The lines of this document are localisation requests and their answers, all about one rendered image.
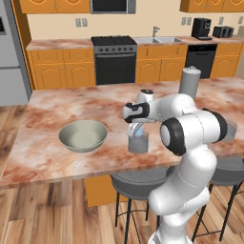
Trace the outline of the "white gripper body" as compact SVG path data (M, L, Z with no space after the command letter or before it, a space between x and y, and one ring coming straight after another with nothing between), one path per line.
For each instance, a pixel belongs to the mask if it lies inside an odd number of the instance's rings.
M128 128L128 136L141 136L143 134L143 124L142 123L131 123Z

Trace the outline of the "grey-green ice bowl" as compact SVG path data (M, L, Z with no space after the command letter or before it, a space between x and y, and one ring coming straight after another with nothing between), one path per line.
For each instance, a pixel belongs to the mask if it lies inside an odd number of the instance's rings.
M98 149L106 140L108 128L94 120L77 120L64 126L59 134L60 142L75 153L89 153Z

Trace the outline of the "grey bar stool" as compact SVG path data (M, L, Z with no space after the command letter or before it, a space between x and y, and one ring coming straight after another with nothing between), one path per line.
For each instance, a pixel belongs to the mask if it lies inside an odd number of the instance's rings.
M124 244L128 243L130 217L133 216L132 201L148 200L150 192L164 184L175 172L176 166L170 166L137 172L111 174L112 185L116 189L116 205L119 205L121 195L128 198Z
M241 156L223 157L217 159L216 170L209 183L209 192L214 186L232 186L232 193L228 202L227 212L225 213L224 222L219 231L219 241L222 241L227 226L227 221L234 202L234 197L238 194L242 183L244 182L244 158Z

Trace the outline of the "black oven with hob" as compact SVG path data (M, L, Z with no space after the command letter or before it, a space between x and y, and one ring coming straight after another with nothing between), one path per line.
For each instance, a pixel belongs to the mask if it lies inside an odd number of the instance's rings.
M97 86L135 82L137 44L130 36L93 36L91 41Z

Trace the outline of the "orange base cupboards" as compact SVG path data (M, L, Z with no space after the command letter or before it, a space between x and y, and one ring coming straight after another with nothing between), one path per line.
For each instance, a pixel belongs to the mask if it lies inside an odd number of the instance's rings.
M242 47L242 43L218 44L210 77L233 77Z
M28 51L36 90L95 85L93 49Z
M181 79L188 46L138 45L135 82L137 84Z

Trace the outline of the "orange island cabinet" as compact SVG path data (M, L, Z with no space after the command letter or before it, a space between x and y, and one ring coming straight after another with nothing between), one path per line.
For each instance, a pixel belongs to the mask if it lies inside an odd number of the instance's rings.
M108 174L86 178L85 185L89 207L116 202L116 189L113 187L112 179Z

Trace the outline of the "grey cylindrical shaker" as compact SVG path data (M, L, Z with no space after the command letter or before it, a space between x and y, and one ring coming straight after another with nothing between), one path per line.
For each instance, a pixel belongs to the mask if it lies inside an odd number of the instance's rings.
M181 75L179 93L185 93L195 99L201 71L194 66L184 68Z

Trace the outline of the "steel sink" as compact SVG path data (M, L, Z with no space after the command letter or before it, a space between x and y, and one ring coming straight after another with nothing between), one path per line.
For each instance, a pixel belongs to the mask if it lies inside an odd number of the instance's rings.
M181 43L182 40L176 38L176 37L135 37L133 39L137 44L165 44L165 43Z

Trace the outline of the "black dishwasher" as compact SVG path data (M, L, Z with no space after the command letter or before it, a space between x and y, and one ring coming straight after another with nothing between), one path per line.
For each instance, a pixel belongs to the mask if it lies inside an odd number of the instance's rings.
M216 44L189 45L185 67L196 67L201 71L200 78L209 78L214 63Z

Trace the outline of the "black coffee machine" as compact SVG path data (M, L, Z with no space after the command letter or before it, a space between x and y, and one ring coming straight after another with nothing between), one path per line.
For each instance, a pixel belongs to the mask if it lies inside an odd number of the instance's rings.
M208 18L194 18L192 37L199 40L211 40L209 37L211 23L212 20Z

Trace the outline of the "grey microwave oven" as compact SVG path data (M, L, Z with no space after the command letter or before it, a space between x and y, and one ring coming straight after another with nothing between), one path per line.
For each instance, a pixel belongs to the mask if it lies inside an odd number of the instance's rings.
M135 13L136 0L91 0L92 13Z

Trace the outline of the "black toaster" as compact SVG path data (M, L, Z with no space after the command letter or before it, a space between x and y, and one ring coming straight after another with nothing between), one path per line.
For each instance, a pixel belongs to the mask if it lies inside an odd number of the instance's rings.
M232 38L234 28L228 26L214 27L213 36L217 38Z

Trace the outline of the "grey fridge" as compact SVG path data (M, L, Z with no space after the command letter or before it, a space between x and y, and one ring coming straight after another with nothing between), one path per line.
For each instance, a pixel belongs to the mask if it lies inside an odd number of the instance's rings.
M10 0L0 0L0 106L26 105L31 98L20 38Z

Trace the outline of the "orange wall cupboards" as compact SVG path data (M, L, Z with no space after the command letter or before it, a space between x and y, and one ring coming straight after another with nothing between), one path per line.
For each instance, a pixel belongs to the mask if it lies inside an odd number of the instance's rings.
M181 0L180 11L199 12L244 12L244 0Z
M89 13L90 0L20 0L23 13Z

